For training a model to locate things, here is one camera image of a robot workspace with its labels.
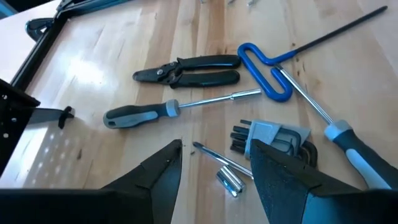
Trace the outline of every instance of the metal rod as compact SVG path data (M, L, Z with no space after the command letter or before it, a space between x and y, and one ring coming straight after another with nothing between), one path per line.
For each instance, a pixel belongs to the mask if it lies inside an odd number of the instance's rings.
M215 158L216 160L220 161L222 164L230 166L230 168L234 168L235 170L241 172L242 174L250 177L253 179L253 173L245 168L244 166L232 161L231 159L228 159L220 154L218 154L217 152L207 148L206 146L200 144L199 142L193 142L192 143L193 146L199 148L202 152L208 154L209 156Z
M298 84L294 78L286 71L282 66L278 63L275 64L275 68L277 68L281 74L294 86L294 88L301 93L302 96L314 107L314 109L318 112L318 114L326 121L326 123L333 123L332 118L322 109L322 107L308 94L304 91L304 89Z
M247 96L259 95L259 94L261 94L261 89L257 88L255 90L246 90L246 91L232 93L228 96L221 96L221 97L216 97L216 98L211 98L211 99L206 99L206 100L200 100L200 101L196 101L196 102L192 102L192 103L185 103L178 107L179 108L187 108L187 107L191 107L191 106L206 105L209 103L222 102L222 101L226 101L226 100L236 100L239 98L244 98Z
M333 32L330 32L329 34L324 35L323 37L320 37L316 40L311 41L310 43L307 43L304 46L297 48L295 51L296 51L296 53L299 53L299 52L309 49L310 47L313 47L314 45L320 44L320 43L324 42L325 40L328 40L344 31L347 31L347 30L353 28L354 26L384 12L385 10L387 10L387 8L388 8L387 6L380 7L379 9L376 9L375 11L370 12L370 13L366 14L365 16L356 19L355 21L350 22L349 24L347 24L343 27L340 27L339 29L337 29Z

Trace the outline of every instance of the screwdriver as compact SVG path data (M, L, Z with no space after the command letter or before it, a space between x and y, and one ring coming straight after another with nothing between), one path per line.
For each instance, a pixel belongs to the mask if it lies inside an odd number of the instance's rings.
M355 169L362 175L370 189L396 189L398 170L362 142L345 120L333 121L322 107L279 64L275 68L288 79L294 88L313 106L326 121L325 136L339 146Z
M103 121L106 127L116 128L132 128L139 124L153 121L161 116L176 117L180 115L180 108L188 108L192 106L206 105L209 103L217 103L226 100L236 100L247 96L260 95L261 89L246 90L232 93L228 96L221 96L200 100L192 103L180 105L177 100L168 100L165 103L145 106L122 106L110 110L104 114Z

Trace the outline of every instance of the wooden table surface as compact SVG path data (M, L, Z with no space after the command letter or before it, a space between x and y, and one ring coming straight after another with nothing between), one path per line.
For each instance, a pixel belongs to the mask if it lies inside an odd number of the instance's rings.
M398 1L258 0L249 9L242 0L230 6L217 0L204 4L199 0L135 0L73 18L64 27L27 92L43 107L74 107L76 118L62 131L56 123L29 127L0 184L97 189L171 140L182 139L182 177L173 223L264 223L266 215L252 181L243 177L247 191L232 198L215 178L220 165L199 152L190 155L192 141L198 141L249 167L249 161L229 150L229 134L240 119L263 119L312 128L319 170L365 189L343 152L323 136L326 124L296 93L286 103L263 95L187 109L179 118L160 119L136 129L107 129L102 117L118 106L171 98L184 103L257 88L243 66L238 69L241 81L237 85L216 88L172 90L135 82L131 76L177 57L236 54L245 42L276 56L384 4L389 9L383 15L283 66L332 117L349 121L359 137L398 167ZM18 50L8 54L22 63L24 57L18 54L29 49L23 44L13 47ZM251 58L278 88L269 67ZM3 67L8 62L0 63Z

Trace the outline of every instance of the gray and black screwdriver handle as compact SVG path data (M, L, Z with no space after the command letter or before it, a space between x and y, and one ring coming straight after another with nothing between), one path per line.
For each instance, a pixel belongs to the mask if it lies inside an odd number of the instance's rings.
M398 170L363 143L346 121L331 123L325 136L344 150L370 189L398 188Z
M176 117L180 115L177 100L145 106L122 106L104 114L103 121L111 129L132 128L140 124L157 120L161 116Z

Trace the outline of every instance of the blue handle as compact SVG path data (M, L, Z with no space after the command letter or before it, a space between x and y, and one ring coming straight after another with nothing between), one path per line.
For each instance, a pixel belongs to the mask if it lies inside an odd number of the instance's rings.
M262 76L261 72L256 68L254 63L250 60L248 55L246 55L246 50L250 50L253 52L260 61L266 65L274 65L279 62L283 62L284 60L292 58L296 52L291 51L278 56L276 58L267 58L260 49L252 43L245 43L239 46L238 55L241 57L244 66L249 70L254 79L260 84L261 88L264 90L266 95L277 102L285 102L293 94L293 88L290 85L289 81L278 71L276 68L271 69L272 76L278 81L284 90L283 93L276 92L273 87L267 82L267 80Z

